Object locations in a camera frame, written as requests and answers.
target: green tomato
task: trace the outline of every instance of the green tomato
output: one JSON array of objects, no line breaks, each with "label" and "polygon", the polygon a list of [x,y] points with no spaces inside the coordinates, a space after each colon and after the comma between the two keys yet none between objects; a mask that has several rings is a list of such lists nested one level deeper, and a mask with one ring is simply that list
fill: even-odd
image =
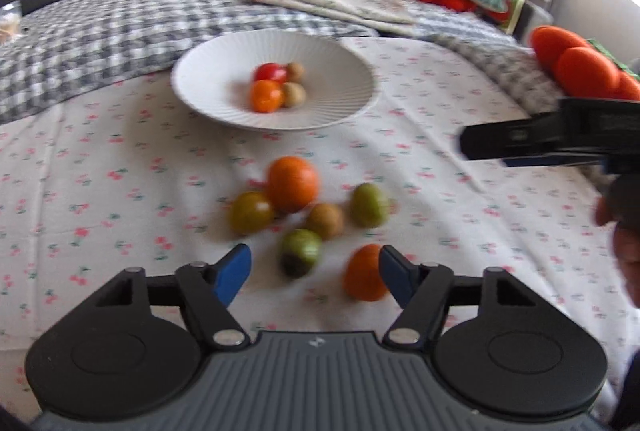
[{"label": "green tomato", "polygon": [[372,229],[389,218],[389,200],[375,184],[361,184],[351,194],[351,217],[359,226]]},{"label": "green tomato", "polygon": [[238,234],[253,234],[266,228],[275,217],[271,202],[261,192],[240,194],[231,206],[229,223]]},{"label": "green tomato", "polygon": [[296,229],[282,240],[280,265],[293,278],[308,274],[320,259],[322,239],[306,229]]}]

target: plush toy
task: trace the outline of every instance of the plush toy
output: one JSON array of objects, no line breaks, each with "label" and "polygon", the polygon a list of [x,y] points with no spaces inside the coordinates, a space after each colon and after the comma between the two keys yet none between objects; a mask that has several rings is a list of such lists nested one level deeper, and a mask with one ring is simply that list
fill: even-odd
[{"label": "plush toy", "polygon": [[569,96],[640,101],[640,82],[597,42],[556,26],[533,30],[530,44],[543,70]]}]

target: metal screw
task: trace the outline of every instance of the metal screw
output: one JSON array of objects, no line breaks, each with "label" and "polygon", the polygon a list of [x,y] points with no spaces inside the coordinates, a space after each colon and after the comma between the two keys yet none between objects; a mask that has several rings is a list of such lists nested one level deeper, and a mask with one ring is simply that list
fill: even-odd
[{"label": "metal screw", "polygon": [[414,345],[420,340],[420,334],[412,328],[395,328],[388,335],[396,345]]},{"label": "metal screw", "polygon": [[238,330],[220,330],[213,334],[213,341],[220,346],[238,346],[244,343],[244,334]]}]

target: plastic bag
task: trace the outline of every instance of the plastic bag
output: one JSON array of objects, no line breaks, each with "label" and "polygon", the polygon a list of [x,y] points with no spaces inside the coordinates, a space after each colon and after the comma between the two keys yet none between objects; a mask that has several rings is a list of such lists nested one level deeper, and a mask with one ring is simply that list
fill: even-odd
[{"label": "plastic bag", "polygon": [[14,1],[0,8],[0,46],[21,37],[21,19],[22,11],[19,1]]}]

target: ribbed plate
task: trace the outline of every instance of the ribbed plate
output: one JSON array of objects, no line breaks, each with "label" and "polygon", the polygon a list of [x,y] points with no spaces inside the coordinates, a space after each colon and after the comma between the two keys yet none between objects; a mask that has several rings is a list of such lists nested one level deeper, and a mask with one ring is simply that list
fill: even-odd
[{"label": "ribbed plate", "polygon": [[[300,62],[303,106],[254,113],[249,91],[265,62]],[[268,131],[311,130],[340,124],[373,106],[380,85],[369,67],[335,41],[283,30],[252,30],[197,46],[174,66],[176,95],[196,111],[236,127]]]}]

